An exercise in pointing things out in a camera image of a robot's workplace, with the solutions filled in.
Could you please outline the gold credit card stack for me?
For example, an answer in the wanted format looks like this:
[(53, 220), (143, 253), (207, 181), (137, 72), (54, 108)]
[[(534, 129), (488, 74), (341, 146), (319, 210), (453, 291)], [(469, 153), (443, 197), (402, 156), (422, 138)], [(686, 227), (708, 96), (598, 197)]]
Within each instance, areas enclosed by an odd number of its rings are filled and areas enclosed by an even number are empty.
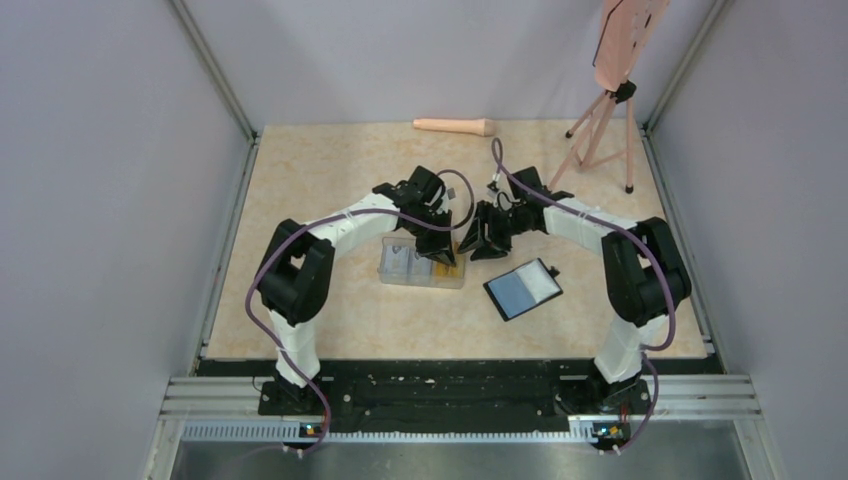
[(459, 261), (452, 265), (434, 262), (432, 275), (437, 282), (460, 282), (464, 279), (464, 264)]

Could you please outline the clear plastic card box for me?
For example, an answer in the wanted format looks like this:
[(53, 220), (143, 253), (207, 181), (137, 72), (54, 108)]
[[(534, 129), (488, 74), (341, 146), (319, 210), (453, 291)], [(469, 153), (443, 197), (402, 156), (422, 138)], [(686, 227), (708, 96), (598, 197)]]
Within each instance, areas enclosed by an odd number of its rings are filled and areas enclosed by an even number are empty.
[(448, 266), (421, 256), (412, 238), (382, 239), (381, 259), (377, 268), (383, 284), (396, 286), (460, 289), (465, 284), (466, 258), (455, 256)]

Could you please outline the black card holder wallet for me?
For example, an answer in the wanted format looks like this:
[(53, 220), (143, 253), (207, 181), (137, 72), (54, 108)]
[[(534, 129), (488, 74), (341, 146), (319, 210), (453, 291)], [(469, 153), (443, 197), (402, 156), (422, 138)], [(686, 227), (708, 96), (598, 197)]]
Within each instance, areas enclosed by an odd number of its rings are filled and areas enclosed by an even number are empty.
[(536, 258), (485, 282), (483, 288), (501, 319), (510, 322), (561, 296), (558, 275), (556, 268)]

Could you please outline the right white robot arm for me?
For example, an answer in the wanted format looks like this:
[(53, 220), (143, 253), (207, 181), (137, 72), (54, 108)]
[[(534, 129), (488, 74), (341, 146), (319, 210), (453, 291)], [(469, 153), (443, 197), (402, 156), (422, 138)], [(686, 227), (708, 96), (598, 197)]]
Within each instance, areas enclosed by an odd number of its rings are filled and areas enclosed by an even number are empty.
[(692, 284), (668, 223), (629, 220), (592, 208), (564, 191), (551, 191), (536, 168), (508, 177), (509, 207), (480, 201), (459, 244), (471, 260), (507, 256), (514, 237), (538, 231), (572, 241), (603, 261), (607, 298), (615, 313), (593, 359), (589, 404), (612, 412), (636, 382), (647, 351), (662, 351), (677, 333), (676, 310)]

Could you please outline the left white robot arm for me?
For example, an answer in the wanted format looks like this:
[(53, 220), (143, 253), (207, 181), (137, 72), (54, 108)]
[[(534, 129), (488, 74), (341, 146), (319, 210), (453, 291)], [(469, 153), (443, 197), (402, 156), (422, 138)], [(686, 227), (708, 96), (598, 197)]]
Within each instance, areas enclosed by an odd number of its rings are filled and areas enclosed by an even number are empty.
[(324, 218), (280, 222), (263, 255), (245, 301), (258, 295), (271, 324), (265, 328), (278, 351), (275, 380), (283, 401), (297, 413), (319, 404), (320, 371), (313, 319), (328, 298), (337, 259), (383, 234), (405, 230), (416, 252), (431, 261), (456, 264), (455, 230), (444, 181), (418, 166), (410, 178), (382, 183), (362, 199)]

